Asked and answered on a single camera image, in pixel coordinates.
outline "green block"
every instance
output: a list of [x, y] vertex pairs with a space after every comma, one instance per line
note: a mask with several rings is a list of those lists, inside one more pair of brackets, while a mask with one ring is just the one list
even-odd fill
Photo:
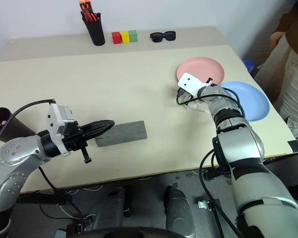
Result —
[[137, 42], [138, 41], [138, 36], [137, 36], [137, 31], [129, 31], [129, 38], [130, 42]]

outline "plate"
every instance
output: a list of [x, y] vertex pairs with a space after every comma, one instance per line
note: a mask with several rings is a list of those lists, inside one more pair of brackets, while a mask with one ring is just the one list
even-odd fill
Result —
[[212, 78], [212, 83], [221, 84], [224, 79], [224, 69], [219, 62], [207, 57], [196, 57], [184, 61], [177, 69], [178, 81], [184, 73], [189, 73], [206, 83]]
[[227, 82], [222, 87], [237, 93], [248, 121], [264, 119], [269, 113], [269, 101], [265, 94], [252, 85], [243, 82]]

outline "table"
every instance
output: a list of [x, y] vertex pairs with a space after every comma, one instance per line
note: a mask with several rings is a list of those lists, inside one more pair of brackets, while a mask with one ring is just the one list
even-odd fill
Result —
[[[0, 107], [12, 112], [36, 100], [55, 98], [69, 106], [80, 125], [102, 119], [116, 124], [145, 121], [146, 140], [98, 148], [94, 140], [85, 164], [80, 151], [57, 156], [42, 166], [56, 187], [196, 169], [216, 135], [210, 115], [176, 104], [176, 69], [192, 57], [210, 57], [225, 70], [224, 82], [257, 88], [241, 59], [213, 27], [179, 29], [177, 40], [153, 43], [148, 31], [139, 42], [94, 47], [87, 35], [11, 42], [0, 56]], [[18, 118], [32, 130], [46, 129], [48, 105], [34, 106]], [[267, 117], [252, 122], [265, 157], [291, 154], [293, 135], [271, 105]], [[48, 189], [36, 170], [22, 192]]]

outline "beige pants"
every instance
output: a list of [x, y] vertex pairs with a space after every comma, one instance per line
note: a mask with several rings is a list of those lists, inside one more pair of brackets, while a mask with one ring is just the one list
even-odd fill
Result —
[[283, 36], [255, 76], [280, 116], [298, 137], [298, 55]]

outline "black sunglasses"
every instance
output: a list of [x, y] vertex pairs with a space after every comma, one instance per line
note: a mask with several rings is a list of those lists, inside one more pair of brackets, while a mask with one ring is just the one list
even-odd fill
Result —
[[167, 41], [174, 41], [175, 31], [166, 31], [164, 33], [154, 32], [150, 34], [150, 38], [153, 42], [161, 42], [163, 38], [165, 38]]

